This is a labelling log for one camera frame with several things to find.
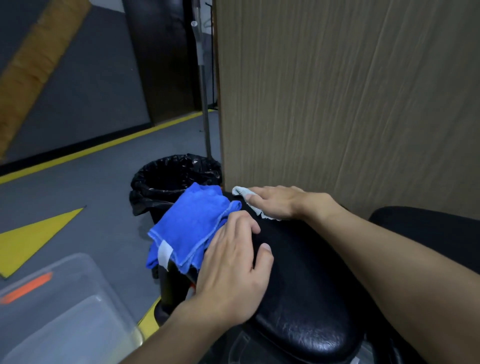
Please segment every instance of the black baseboard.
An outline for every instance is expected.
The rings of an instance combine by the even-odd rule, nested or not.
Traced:
[[[63,146],[58,149],[53,149],[45,153],[37,154],[35,156],[16,160],[15,162],[6,163],[0,165],[0,176],[4,176],[5,174],[9,174],[12,172],[17,172],[18,170],[23,170],[25,168],[32,167],[40,163],[45,163],[53,159],[64,157],[72,153],[80,152],[81,150],[88,149],[106,142],[110,142],[112,140],[122,138],[124,136],[137,133],[151,127],[152,124],[148,122],[146,124],[133,126],[131,128],[88,139],[83,142],[70,144],[69,146]]]

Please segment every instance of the human arm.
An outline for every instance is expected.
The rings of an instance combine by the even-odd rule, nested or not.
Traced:
[[[195,364],[223,333],[255,313],[273,255],[262,244],[253,266],[252,232],[260,227],[246,211],[229,215],[205,252],[196,294],[121,364]]]
[[[429,363],[478,363],[480,275],[348,212],[328,194],[251,188],[248,202],[306,221],[342,257],[392,326]]]

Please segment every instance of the rag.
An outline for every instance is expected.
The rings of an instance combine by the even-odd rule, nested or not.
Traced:
[[[253,191],[250,191],[248,188],[246,187],[240,187],[240,186],[235,186],[233,187],[233,190],[232,190],[232,195],[234,196],[242,196],[243,199],[245,200],[245,203],[250,206],[250,208],[254,211],[255,214],[257,214],[257,216],[260,216],[261,218],[268,218],[270,220],[277,220],[279,221],[278,219],[276,218],[271,218],[270,216],[267,216],[265,215],[265,213],[259,209],[259,208],[256,208],[255,206],[252,206],[248,203],[248,201],[245,199],[245,196],[248,195],[248,194],[256,194],[255,192]]]
[[[228,215],[240,209],[241,202],[230,202],[220,186],[194,182],[148,232],[154,241],[147,268],[157,264],[167,268],[171,260],[183,274],[190,266],[200,269],[213,236],[227,222]]]

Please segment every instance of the black trash can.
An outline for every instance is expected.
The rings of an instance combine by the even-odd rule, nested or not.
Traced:
[[[132,179],[130,204],[133,214],[138,216],[150,212],[156,224],[194,182],[201,185],[221,185],[220,163],[194,154],[183,154],[146,164]],[[160,279],[162,300],[159,307],[170,315],[175,307],[185,300],[191,280],[181,274],[175,264],[169,264],[168,271],[156,266],[152,269],[152,276]]]

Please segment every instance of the black trash bag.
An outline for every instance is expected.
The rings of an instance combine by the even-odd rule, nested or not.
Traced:
[[[185,154],[146,164],[134,175],[130,184],[133,214],[138,216],[155,210],[155,215],[163,215],[194,182],[221,185],[220,163],[214,159]]]

